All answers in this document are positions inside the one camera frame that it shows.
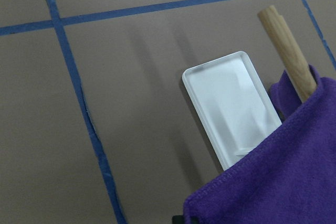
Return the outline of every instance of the purple microfiber towel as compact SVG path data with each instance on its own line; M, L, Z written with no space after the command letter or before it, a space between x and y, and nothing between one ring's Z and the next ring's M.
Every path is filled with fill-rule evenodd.
M336 81L303 104L287 74L272 87L286 117L253 151L184 203L185 223L336 223Z

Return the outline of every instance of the wooden dowel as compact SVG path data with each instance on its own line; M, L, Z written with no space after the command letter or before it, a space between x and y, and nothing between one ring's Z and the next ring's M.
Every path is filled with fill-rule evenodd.
M277 49L299 98L305 102L317 85L285 19L278 14L274 5L259 12L258 17Z

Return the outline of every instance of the cardboard surface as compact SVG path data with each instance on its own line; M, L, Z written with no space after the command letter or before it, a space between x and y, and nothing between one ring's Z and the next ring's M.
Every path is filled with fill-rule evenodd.
M61 17L179 0L57 0ZM336 54L333 0L307 0ZM50 20L0 0L0 27ZM257 13L274 4L307 61L336 78L301 0L232 0L66 26L129 223L169 223L222 170L185 69L246 51L266 89L282 63ZM116 223L53 29L0 37L0 223Z

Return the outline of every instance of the blue painter's tape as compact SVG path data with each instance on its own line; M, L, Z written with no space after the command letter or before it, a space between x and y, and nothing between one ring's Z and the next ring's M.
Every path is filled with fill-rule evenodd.
M67 25L74 25L74 24L92 22L92 21L109 19L109 18L157 12L161 10L209 4L209 3L221 2L221 1L229 1L229 0L182 0L182 1L168 2L168 3L155 4L155 5L146 5L146 6L139 6L139 7L133 7L133 8L119 9L119 10L111 10L108 12L72 16L72 17L63 18L62 23L65 26L67 26Z
M51 20L46 21L39 21L33 23L26 23L21 25L15 26L5 26L0 28L0 36L9 35L9 34L18 34L23 33L25 31L35 31L35 30L42 30L47 28L52 28L53 23Z
M62 53L72 80L73 87L75 89L75 93L80 105L80 109L82 111L82 115L86 124L86 127L89 132L89 136L92 142L92 146L94 149L94 152L98 158L99 167L105 182L105 186L108 191L108 195L110 197L110 201L113 206L113 210L117 219L118 224L127 224L125 217L123 215L123 212L121 210L118 195L116 191L116 185L113 180L112 172L109 166L109 162L107 160L106 154L104 152L102 143L100 142L98 135L96 134L95 127L93 126L93 123L91 121L88 107L86 105L85 96L83 93L83 89L81 86L81 79L80 75L75 63L75 59L72 55L71 48L63 27L63 24L61 22L61 19L59 17L57 5L55 0L46 0L49 6L49 11L51 15L51 21L55 28L57 38L59 41L59 44L62 49Z
M323 36L323 33L322 33L321 29L320 29L320 26L319 26L319 24L317 23L317 21L316 21L316 19L315 19L315 17L314 17L313 12L312 12L312 10L310 9L310 7L309 7L309 5L308 5L307 0L301 0L301 1L302 1L302 3L303 3L304 7L307 9L308 15L309 15L309 17L310 17L310 19L311 19L311 21L312 21L314 27L315 27L315 30L316 30L316 32L318 33L318 35L319 35L319 37L320 37L320 39L321 39L321 41L322 41L322 44L323 44L325 50L327 51L327 54L328 54L328 56L329 56L329 58L330 58L330 60L331 60L331 62L332 62L332 64L333 64L334 68L336 69L336 60L335 60L335 57L334 57L334 55L332 54L332 52L331 52L331 50L330 50L330 47L329 47L327 41L325 40L325 38L324 38L324 36Z
M67 25L74 25L74 24L80 24L80 23L85 23L85 22L103 20L103 19L108 19L108 18L116 18L116 17L130 16L130 15L136 15L136 14L158 12L161 10L188 7L188 6L193 6L193 5L209 4L209 3L221 2L221 1L229 1L229 0L182 0L182 1L175 1L175 2L169 2L169 3L155 4L155 5L146 5L146 6L139 6L139 7L133 7L133 8L119 9L119 10L111 10L108 12L72 16L72 17L62 18L61 22L64 26L67 26ZM45 28L50 28L50 27L52 27L51 20L35 22L35 23L26 23L26 24L15 25L15 26L7 26L7 27L0 28L0 36L15 34L15 33L23 33L25 31L40 30L40 29L45 29Z

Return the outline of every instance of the paint tray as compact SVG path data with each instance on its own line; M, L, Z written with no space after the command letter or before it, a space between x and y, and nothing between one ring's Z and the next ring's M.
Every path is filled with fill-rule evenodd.
M224 170L281 125L245 52L189 68L182 80Z

